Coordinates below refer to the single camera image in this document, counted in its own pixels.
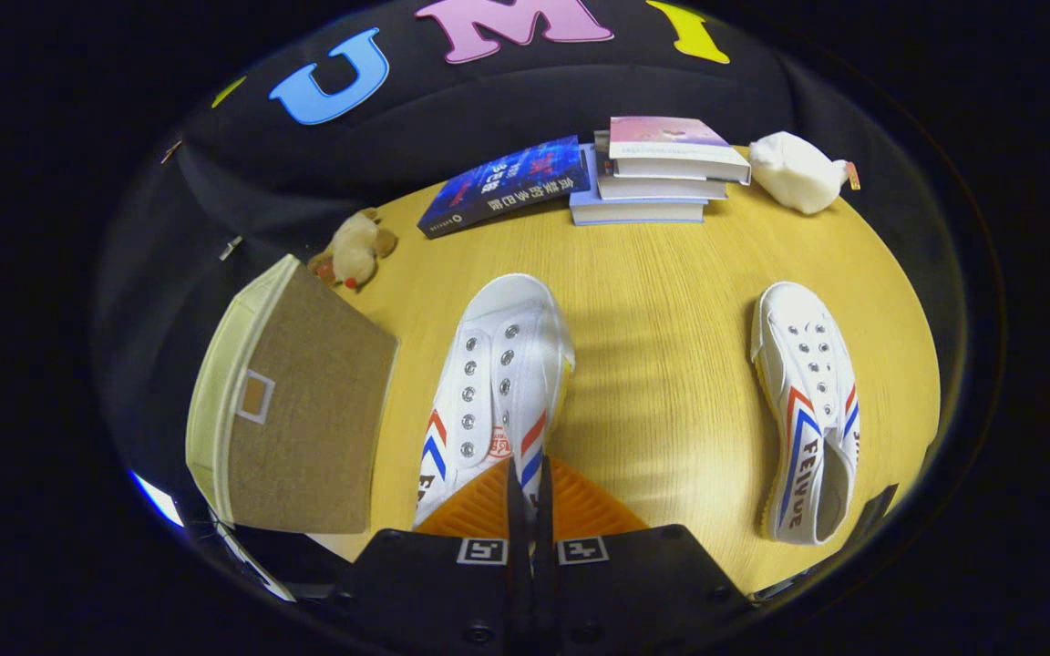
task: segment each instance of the pink letter m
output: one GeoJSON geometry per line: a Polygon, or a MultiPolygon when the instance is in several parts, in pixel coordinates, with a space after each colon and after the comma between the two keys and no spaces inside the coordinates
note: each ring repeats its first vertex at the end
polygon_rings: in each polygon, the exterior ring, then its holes
{"type": "Polygon", "coordinates": [[[549,22],[549,28],[542,34],[549,41],[608,41],[613,38],[613,33],[597,24],[580,0],[517,0],[513,4],[492,3],[491,0],[441,0],[426,5],[416,16],[433,17],[445,30],[453,45],[452,52],[445,56],[450,64],[487,58],[500,50],[501,43],[481,37],[476,25],[518,45],[533,41],[539,16],[549,22]]]}

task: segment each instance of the orange silicone pad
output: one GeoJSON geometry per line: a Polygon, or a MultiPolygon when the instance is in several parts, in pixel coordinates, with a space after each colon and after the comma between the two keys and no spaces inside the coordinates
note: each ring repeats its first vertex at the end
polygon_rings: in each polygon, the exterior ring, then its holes
{"type": "Polygon", "coordinates": [[[484,470],[456,490],[424,523],[418,533],[461,538],[508,539],[508,458],[484,470]]]}
{"type": "Polygon", "coordinates": [[[574,539],[640,531],[646,523],[572,466],[549,457],[553,466],[553,539],[574,539]]]}
{"type": "MultiPolygon", "coordinates": [[[[647,528],[637,515],[597,483],[555,458],[549,458],[549,463],[553,466],[551,479],[555,541],[613,535],[647,528]]],[[[508,539],[508,504],[505,499],[507,486],[508,459],[490,466],[486,472],[452,494],[430,517],[420,524],[417,532],[508,539]]]]}

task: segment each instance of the white sneaker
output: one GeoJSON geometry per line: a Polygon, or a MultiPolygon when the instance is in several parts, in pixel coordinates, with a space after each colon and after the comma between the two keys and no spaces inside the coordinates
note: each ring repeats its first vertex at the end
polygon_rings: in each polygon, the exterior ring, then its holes
{"type": "Polygon", "coordinates": [[[751,360],[780,431],[780,465],[763,530],[822,544],[845,520],[861,419],[849,352],[825,303],[796,282],[768,288],[751,327],[751,360]]]}
{"type": "Polygon", "coordinates": [[[542,448],[573,368],[570,332],[545,283],[513,273],[484,285],[459,320],[440,375],[413,528],[509,453],[532,520],[542,448]]]}

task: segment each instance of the blue book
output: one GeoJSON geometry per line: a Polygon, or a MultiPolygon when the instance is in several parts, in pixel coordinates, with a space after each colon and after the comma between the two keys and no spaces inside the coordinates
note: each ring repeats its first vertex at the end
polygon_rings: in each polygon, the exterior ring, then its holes
{"type": "Polygon", "coordinates": [[[598,194],[597,153],[594,144],[581,146],[590,171],[588,190],[570,194],[570,213],[575,225],[608,224],[704,224],[704,198],[602,199],[598,194]]]}
{"type": "Polygon", "coordinates": [[[578,136],[529,146],[445,183],[419,227],[433,239],[525,205],[589,189],[578,136]]]}

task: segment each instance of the wooden table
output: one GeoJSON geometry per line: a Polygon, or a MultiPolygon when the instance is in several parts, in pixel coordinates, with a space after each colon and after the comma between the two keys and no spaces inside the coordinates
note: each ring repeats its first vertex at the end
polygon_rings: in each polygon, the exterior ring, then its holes
{"type": "Polygon", "coordinates": [[[379,208],[400,237],[396,252],[358,294],[338,287],[400,348],[370,531],[312,535],[324,547],[355,559],[380,528],[411,527],[426,419],[456,323],[504,273],[543,279],[574,341],[578,368],[547,452],[650,526],[691,528],[742,592],[832,555],[863,504],[891,483],[895,504],[908,493],[938,427],[938,362],[914,288],[845,200],[805,217],[755,184],[733,183],[704,225],[579,228],[563,198],[428,240],[416,221],[441,186],[379,208]],[[857,488],[846,523],[819,548],[772,542],[756,528],[779,437],[748,342],[759,294],[780,279],[824,300],[858,375],[857,488]]]}

